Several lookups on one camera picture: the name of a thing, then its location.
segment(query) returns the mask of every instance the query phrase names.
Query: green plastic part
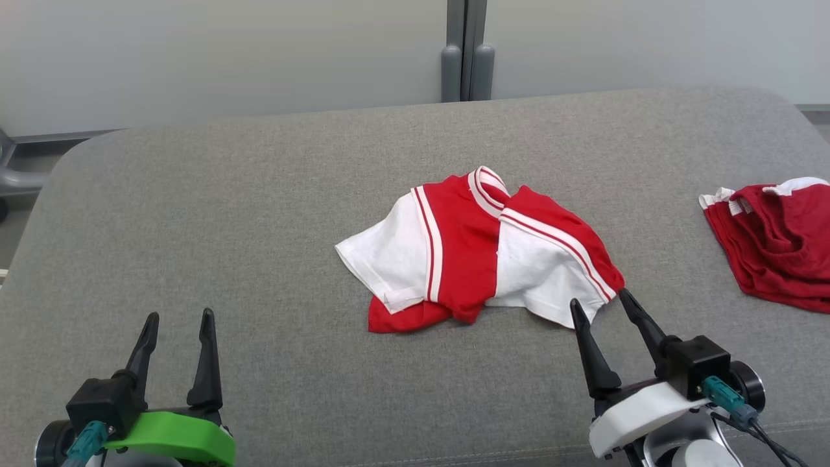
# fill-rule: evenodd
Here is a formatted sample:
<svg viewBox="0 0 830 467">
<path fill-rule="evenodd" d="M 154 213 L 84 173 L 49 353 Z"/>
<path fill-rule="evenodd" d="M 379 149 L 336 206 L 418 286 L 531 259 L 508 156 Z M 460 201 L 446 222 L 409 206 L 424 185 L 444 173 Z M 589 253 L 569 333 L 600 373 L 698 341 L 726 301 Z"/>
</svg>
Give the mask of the green plastic part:
<svg viewBox="0 0 830 467">
<path fill-rule="evenodd" d="M 104 448 L 130 448 L 197 464 L 232 467 L 237 443 L 215 424 L 173 412 L 144 412 L 126 438 Z"/>
</svg>

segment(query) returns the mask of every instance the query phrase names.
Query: white plastic part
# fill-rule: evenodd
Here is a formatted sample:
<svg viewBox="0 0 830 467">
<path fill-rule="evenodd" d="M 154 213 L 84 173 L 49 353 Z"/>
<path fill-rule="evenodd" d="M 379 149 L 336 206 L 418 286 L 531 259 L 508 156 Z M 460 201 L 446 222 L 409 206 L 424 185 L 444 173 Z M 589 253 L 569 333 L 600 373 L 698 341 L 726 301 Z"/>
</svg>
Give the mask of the white plastic part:
<svg viewBox="0 0 830 467">
<path fill-rule="evenodd" d="M 713 440 L 694 440 L 683 445 L 671 460 L 671 467 L 740 467 L 732 454 Z"/>
<path fill-rule="evenodd" d="M 669 383 L 658 383 L 641 389 L 598 417 L 589 428 L 588 441 L 593 454 L 601 458 L 613 448 L 626 445 L 675 420 L 687 410 L 708 403 L 708 399 L 689 401 Z"/>
<path fill-rule="evenodd" d="M 86 467 L 100 467 L 103 456 L 95 455 L 86 463 Z M 182 467 L 172 457 L 152 455 L 139 450 L 126 450 L 124 453 L 117 453 L 115 450 L 108 450 L 104 467 Z"/>
</svg>

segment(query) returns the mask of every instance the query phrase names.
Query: black cable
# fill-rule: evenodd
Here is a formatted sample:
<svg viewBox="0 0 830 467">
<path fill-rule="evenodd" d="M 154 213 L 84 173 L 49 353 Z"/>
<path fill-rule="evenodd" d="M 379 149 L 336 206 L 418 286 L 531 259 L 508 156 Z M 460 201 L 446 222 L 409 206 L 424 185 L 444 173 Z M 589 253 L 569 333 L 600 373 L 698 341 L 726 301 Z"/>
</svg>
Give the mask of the black cable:
<svg viewBox="0 0 830 467">
<path fill-rule="evenodd" d="M 787 467 L 793 467 L 793 465 L 789 463 L 789 461 L 787 460 L 787 458 L 786 458 L 786 457 L 784 457 L 784 453 L 783 453 L 783 452 L 781 452 L 781 450 L 780 450 L 780 449 L 778 449 L 778 448 L 776 447 L 776 446 L 777 446 L 777 443 L 774 443 L 774 442 L 773 442 L 773 441 L 769 438 L 769 436 L 767 436 L 767 432 L 766 432 L 766 431 L 764 431 L 764 429 L 763 429 L 763 428 L 761 428 L 761 425 L 758 425 L 758 419 L 753 419 L 753 420 L 750 420 L 750 421 L 749 421 L 749 425 L 751 425 L 753 428 L 755 428 L 755 431 L 757 431 L 757 432 L 758 432 L 758 434 L 759 434 L 759 435 L 761 435 L 761 438 L 764 438 L 764 442 L 767 444 L 767 446 L 769 446 L 769 448 L 770 448 L 771 450 L 773 450 L 773 452 L 775 453 L 775 455 L 777 455 L 777 456 L 778 456 L 778 458 L 779 458 L 779 460 L 781 460 L 781 463 L 782 463 L 782 464 L 786 465 Z"/>
<path fill-rule="evenodd" d="M 760 442 L 762 442 L 762 443 L 764 443 L 764 444 L 768 445 L 768 444 L 767 444 L 767 441 L 766 441 L 764 438 L 762 438 L 762 437 L 761 437 L 761 435 L 759 435 L 758 433 L 755 433 L 755 432 L 754 432 L 754 431 L 752 431 L 752 430 L 747 430 L 747 429 L 746 429 L 746 428 L 744 428 L 743 426 L 739 425 L 739 424 L 738 424 L 738 422 L 736 422 L 736 421 L 734 421 L 734 420 L 732 420 L 732 419 L 730 419 L 730 418 L 724 417 L 724 416 L 722 416 L 721 414 L 719 414 L 719 413 L 717 413 L 717 412 L 711 412 L 711 413 L 710 413 L 710 415 L 711 415 L 711 416 L 712 416 L 712 418 L 714 418 L 715 420 L 718 420 L 718 421 L 721 421 L 721 422 L 723 422 L 723 423 L 726 423 L 727 425 L 731 426 L 732 428 L 735 428 L 735 429 L 736 429 L 736 430 L 738 430 L 738 431 L 743 431 L 743 432 L 744 432 L 744 433 L 746 433 L 747 435 L 751 435 L 751 436 L 752 436 L 753 438 L 755 438 L 756 440 L 758 440 L 758 441 L 760 441 Z M 775 447 L 776 447 L 776 448 L 778 448 L 779 450 L 781 450 L 781 452 L 783 452 L 783 453 L 784 453 L 784 455 L 786 455 L 786 456 L 787 456 L 787 457 L 789 457 L 790 459 L 794 460 L 794 461 L 796 462 L 796 464 L 798 464 L 798 465 L 799 465 L 799 467 L 810 467 L 810 466 L 809 466 L 809 465 L 807 465 L 807 463 L 806 463 L 806 462 L 804 462 L 804 461 L 803 461 L 800 457 L 798 457 L 797 455 L 793 454 L 792 452 L 790 452 L 789 450 L 787 450 L 786 448 L 784 448 L 782 445 L 780 445 L 780 444 L 776 443 L 775 441 L 772 441 L 772 440 L 770 440 L 770 441 L 773 443 L 773 445 L 775 445 Z"/>
</svg>

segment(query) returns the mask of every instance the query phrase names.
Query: white stripe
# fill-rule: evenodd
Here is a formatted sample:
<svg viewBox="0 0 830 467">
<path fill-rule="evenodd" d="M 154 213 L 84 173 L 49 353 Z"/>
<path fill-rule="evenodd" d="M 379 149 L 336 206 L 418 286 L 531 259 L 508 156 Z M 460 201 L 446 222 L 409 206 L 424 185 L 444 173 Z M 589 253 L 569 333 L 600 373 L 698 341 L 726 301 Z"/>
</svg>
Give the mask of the white stripe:
<svg viewBox="0 0 830 467">
<path fill-rule="evenodd" d="M 423 188 L 421 187 L 413 188 L 411 191 L 412 197 L 415 200 L 415 206 L 417 208 L 417 219 L 420 221 L 419 223 L 421 224 L 421 231 L 423 232 L 424 240 L 426 240 L 427 242 L 427 275 L 425 278 L 426 282 L 423 284 L 423 290 L 424 296 L 429 297 L 429 291 L 427 290 L 427 287 L 429 286 L 429 272 L 432 270 L 432 255 L 430 254 L 430 252 L 432 251 L 432 245 L 429 243 L 430 235 L 429 227 L 427 226 L 427 220 L 424 218 L 421 212 L 421 199 L 426 199 L 426 196 L 423 195 Z"/>
<path fill-rule="evenodd" d="M 778 196 L 792 196 L 797 189 L 805 189 L 815 184 L 829 184 L 824 179 L 817 179 L 815 177 L 799 177 L 797 179 L 789 179 L 777 186 L 765 186 L 762 188 L 764 193 L 774 193 Z"/>
<path fill-rule="evenodd" d="M 507 188 L 503 184 L 501 184 L 501 182 L 497 178 L 493 177 L 492 175 L 481 172 L 481 177 L 479 178 L 479 180 L 483 184 L 488 184 L 488 185 L 498 189 L 502 193 L 509 195 L 509 193 L 507 193 Z"/>
<path fill-rule="evenodd" d="M 489 193 L 487 193 L 487 192 L 484 190 L 484 186 L 481 184 L 481 178 L 482 178 L 482 177 L 487 177 L 487 178 L 488 178 L 488 179 L 490 179 L 490 180 L 495 180 L 493 177 L 490 177 L 489 175 L 486 175 L 486 174 L 484 174 L 483 172 L 481 172 L 481 167 L 479 167 L 479 169 L 478 169 L 478 170 L 476 170 L 476 178 L 475 178 L 475 180 L 476 180 L 476 187 L 478 188 L 478 192 L 479 192 L 482 196 L 484 196 L 484 198 L 485 198 L 486 200 L 489 200 L 489 201 L 491 202 L 491 205 L 495 204 L 495 205 L 496 205 L 496 207 L 497 207 L 499 210 L 503 209 L 503 208 L 505 207 L 505 205 L 504 205 L 503 203 L 499 203 L 498 201 L 496 201 L 496 199 L 495 199 L 495 198 L 493 198 L 492 196 L 490 196 L 490 194 L 489 194 Z M 489 185 L 490 185 L 490 186 L 492 186 L 492 187 L 495 187 L 495 188 L 497 188 L 497 189 L 504 188 L 504 187 L 501 187 L 501 188 L 500 188 L 498 184 L 495 184 L 495 185 L 493 185 L 493 184 L 489 184 Z"/>
<path fill-rule="evenodd" d="M 697 200 L 701 203 L 701 207 L 706 209 L 712 204 L 719 203 L 721 201 L 729 201 L 730 196 L 733 194 L 735 194 L 733 189 L 720 187 L 715 194 L 702 194 Z"/>
<path fill-rule="evenodd" d="M 418 195 L 423 203 L 423 212 L 427 221 L 427 228 L 432 234 L 432 287 L 427 290 L 427 297 L 430 302 L 438 302 L 438 289 L 441 286 L 441 271 L 444 264 L 444 248 L 441 242 L 441 231 L 438 230 L 438 223 L 435 221 L 435 215 L 432 214 L 432 208 L 429 205 L 427 194 L 423 187 L 416 188 Z M 429 285 L 429 275 L 427 275 L 427 285 Z"/>
<path fill-rule="evenodd" d="M 478 186 L 476 185 L 476 172 L 470 172 L 467 176 L 467 183 L 470 184 L 470 191 L 472 192 L 473 199 L 476 200 L 479 206 L 484 209 L 489 215 L 497 218 L 501 211 L 491 206 L 484 200 L 484 196 L 481 196 L 481 191 L 479 191 Z"/>
<path fill-rule="evenodd" d="M 501 179 L 501 177 L 496 173 L 495 170 L 491 169 L 490 167 L 487 167 L 486 165 L 482 165 L 481 167 L 478 168 L 478 170 L 481 170 L 481 169 L 487 169 L 488 172 L 493 174 L 496 177 L 496 179 L 499 180 L 499 184 L 501 185 L 501 188 L 503 189 L 502 191 L 507 193 L 507 185 L 505 185 L 505 181 L 503 179 Z"/>
<path fill-rule="evenodd" d="M 568 253 L 571 253 L 571 248 L 572 248 L 574 251 L 576 251 L 580 255 L 582 255 L 582 258 L 585 260 L 584 263 L 583 263 L 582 261 L 579 260 L 579 257 L 574 256 L 574 258 L 577 260 L 577 262 L 582 266 L 583 271 L 585 272 L 585 277 L 593 284 L 593 286 L 595 288 L 597 288 L 597 292 L 599 292 L 599 294 L 602 297 L 603 301 L 605 301 L 605 295 L 603 294 L 603 291 L 611 298 L 613 298 L 615 295 L 617 295 L 617 293 L 614 292 L 614 289 L 612 289 L 610 286 L 608 286 L 608 284 L 605 282 L 605 279 L 603 278 L 602 274 L 600 274 L 599 271 L 597 271 L 597 269 L 594 267 L 593 260 L 591 259 L 591 255 L 588 254 L 588 250 L 585 249 L 584 245 L 582 245 L 582 243 L 579 242 L 579 240 L 577 240 L 574 236 L 572 236 L 571 234 L 569 234 L 567 232 L 564 232 L 563 230 L 559 230 L 556 227 L 553 227 L 553 226 L 550 226 L 548 224 L 542 223 L 542 222 L 540 222 L 536 219 L 531 219 L 531 218 L 525 216 L 524 214 L 521 214 L 521 213 L 518 213 L 518 212 L 514 211 L 513 209 L 505 209 L 504 214 L 509 215 L 510 217 L 515 218 L 516 220 L 519 220 L 520 222 L 528 224 L 530 227 L 533 227 L 534 229 L 538 229 L 542 232 L 553 235 L 556 238 L 560 238 L 562 240 L 562 242 L 564 242 L 566 244 L 561 244 L 560 242 L 557 242 L 556 240 L 554 240 L 551 237 L 541 235 L 539 232 L 535 232 L 533 229 L 528 229 L 524 225 L 517 224 L 515 222 L 511 222 L 510 219 L 507 219 L 505 217 L 502 217 L 500 219 L 502 222 L 507 222 L 510 225 L 514 225 L 518 229 L 522 229 L 525 232 L 527 232 L 528 234 L 533 234 L 536 237 L 548 240 L 549 242 L 557 245 L 558 247 L 562 248 L 563 250 L 567 251 Z"/>
<path fill-rule="evenodd" d="M 744 213 L 744 208 L 741 206 L 741 204 L 737 200 L 730 199 L 728 201 L 728 204 L 729 204 L 729 213 L 732 214 L 733 216 Z"/>
</svg>

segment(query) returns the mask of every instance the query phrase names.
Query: white wall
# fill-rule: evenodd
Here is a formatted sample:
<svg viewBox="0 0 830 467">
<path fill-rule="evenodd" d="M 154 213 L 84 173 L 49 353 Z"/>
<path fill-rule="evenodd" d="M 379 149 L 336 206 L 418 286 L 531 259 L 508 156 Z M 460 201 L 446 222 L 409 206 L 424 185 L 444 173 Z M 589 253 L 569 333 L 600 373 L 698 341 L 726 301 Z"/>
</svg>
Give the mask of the white wall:
<svg viewBox="0 0 830 467">
<path fill-rule="evenodd" d="M 2 0 L 11 136 L 438 102 L 446 0 Z"/>
<path fill-rule="evenodd" d="M 757 86 L 830 104 L 828 0 L 490 0 L 492 98 Z"/>
</svg>

